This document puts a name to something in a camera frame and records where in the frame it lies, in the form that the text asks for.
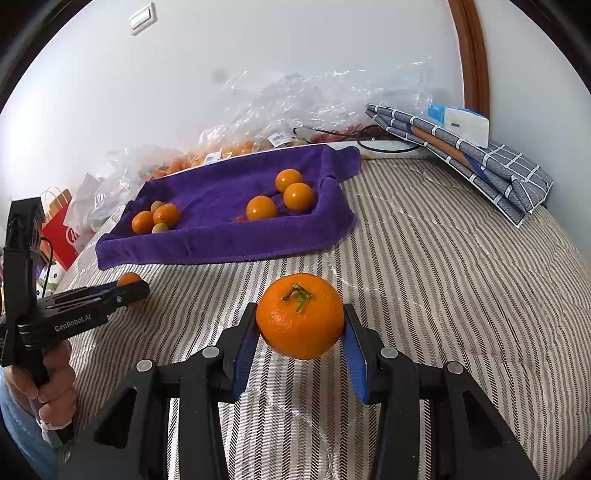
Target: tangerine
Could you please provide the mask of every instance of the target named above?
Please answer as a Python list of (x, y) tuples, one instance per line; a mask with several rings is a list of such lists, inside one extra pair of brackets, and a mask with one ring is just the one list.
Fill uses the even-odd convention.
[(292, 183), (283, 192), (283, 203), (294, 212), (309, 212), (314, 205), (314, 190), (305, 183)]
[(343, 333), (343, 302), (323, 278), (296, 273), (269, 285), (256, 308), (256, 323), (274, 351), (310, 360), (330, 349)]
[(255, 143), (251, 140), (247, 140), (245, 142), (242, 142), (241, 144), (238, 144), (237, 147), (233, 148), (234, 156), (252, 153), (254, 146), (255, 146)]
[(172, 228), (180, 219), (181, 211), (178, 207), (174, 203), (165, 203), (154, 212), (152, 227), (158, 223), (165, 223), (168, 228)]
[(122, 285), (127, 285), (129, 283), (134, 283), (140, 280), (142, 280), (142, 277), (140, 277), (137, 273), (125, 272), (123, 275), (119, 277), (119, 280), (117, 280), (117, 286), (120, 287)]
[(304, 181), (304, 177), (301, 176), (301, 173), (293, 168), (288, 168), (279, 172), (279, 175), (275, 177), (275, 187), (281, 193), (285, 191), (285, 189), (293, 184), (293, 183), (301, 183)]
[(156, 170), (154, 172), (154, 175), (152, 175), (150, 180), (158, 180), (158, 179), (161, 179), (162, 177), (165, 177), (165, 176), (166, 176), (166, 169), (159, 168), (158, 170)]
[(254, 197), (246, 206), (246, 217), (249, 220), (263, 220), (265, 218), (275, 218), (277, 216), (277, 207), (273, 200), (264, 195)]
[(185, 170), (189, 167), (189, 162), (185, 157), (175, 158), (168, 167), (166, 173), (170, 175), (171, 173), (176, 173), (181, 170)]
[(131, 220), (131, 229), (138, 235), (143, 235), (152, 231), (154, 227), (154, 220), (152, 218), (152, 212), (145, 210), (139, 212), (133, 220)]
[(203, 157), (197, 157), (197, 158), (192, 159), (191, 162), (189, 162), (189, 167), (198, 167), (202, 163), (203, 163)]

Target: bed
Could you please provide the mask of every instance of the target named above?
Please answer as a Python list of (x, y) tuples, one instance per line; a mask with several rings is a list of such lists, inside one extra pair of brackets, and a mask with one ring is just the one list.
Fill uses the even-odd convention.
[[(331, 282), (384, 344), (416, 362), (467, 366), (499, 409), (541, 479), (557, 479), (589, 435), (591, 271), (539, 207), (515, 228), (457, 174), (430, 157), (365, 161), (341, 185), (358, 217), (324, 251), (215, 265), (123, 265), (98, 270), (94, 244), (60, 290), (135, 271), (149, 299), (72, 340), (80, 432), (143, 358), (186, 359), (237, 324), (281, 275)], [(428, 415), (421, 405), (421, 428)], [(282, 357), (262, 339), (240, 402), (220, 404), (230, 477), (368, 477), (379, 409), (350, 386), (339, 344), (313, 361)], [(170, 410), (169, 478), (179, 478), (178, 402)], [(429, 445), (421, 441), (420, 478)]]

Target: white plastic bag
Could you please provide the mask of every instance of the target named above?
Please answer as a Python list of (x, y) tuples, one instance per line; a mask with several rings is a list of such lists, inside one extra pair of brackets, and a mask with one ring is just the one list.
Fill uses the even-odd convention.
[(125, 148), (121, 153), (110, 152), (107, 161), (114, 168), (114, 172), (94, 191), (87, 215), (78, 212), (77, 218), (86, 219), (86, 226), (97, 232), (118, 207), (137, 196), (157, 168), (182, 155), (183, 153), (175, 148), (160, 148), (153, 145)]
[(87, 173), (72, 196), (64, 225), (74, 229), (79, 235), (90, 229), (88, 215), (95, 208), (95, 192), (99, 185), (100, 180)]
[[(224, 123), (203, 131), (199, 144), (190, 152), (192, 164), (208, 154), (220, 152), (219, 159), (256, 151), (297, 145), (302, 139), (289, 138), (296, 127), (321, 128), (335, 132), (357, 131), (371, 124), (365, 105), (394, 105), (417, 116), (426, 116), (433, 96), (429, 90), (431, 66), (428, 61), (394, 68), (388, 77), (367, 70), (328, 72), (304, 77), (284, 76), (255, 90), (261, 82), (253, 74), (231, 79), (215, 103), (224, 110)], [(287, 141), (277, 145), (274, 139)]]

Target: purple towel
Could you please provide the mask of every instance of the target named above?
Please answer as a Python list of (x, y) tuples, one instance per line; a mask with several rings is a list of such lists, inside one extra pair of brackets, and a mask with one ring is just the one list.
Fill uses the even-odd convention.
[[(355, 147), (328, 145), (272, 150), (226, 160), (146, 182), (129, 202), (110, 233), (96, 244), (101, 270), (122, 264), (208, 264), (262, 260), (333, 245), (353, 228), (356, 218), (339, 187), (361, 167)], [(286, 168), (299, 170), (316, 193), (311, 213), (286, 210), (275, 177)], [(257, 195), (273, 198), (278, 217), (234, 222), (246, 215)], [(135, 235), (132, 218), (152, 202), (174, 203), (181, 220), (169, 232)]]

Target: blue gripper pad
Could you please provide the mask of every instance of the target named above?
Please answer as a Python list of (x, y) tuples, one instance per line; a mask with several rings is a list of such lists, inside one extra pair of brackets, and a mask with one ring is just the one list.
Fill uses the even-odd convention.
[(369, 400), (367, 364), (361, 353), (359, 342), (348, 315), (345, 315), (345, 331), (340, 338), (347, 360), (347, 370), (349, 379), (355, 394), (361, 400), (361, 403), (367, 403)]
[(255, 357), (259, 336), (258, 326), (253, 318), (244, 332), (243, 341), (234, 363), (232, 396), (236, 400), (238, 400), (240, 395), (246, 390), (246, 384), (248, 383), (248, 377), (251, 373), (252, 360)]

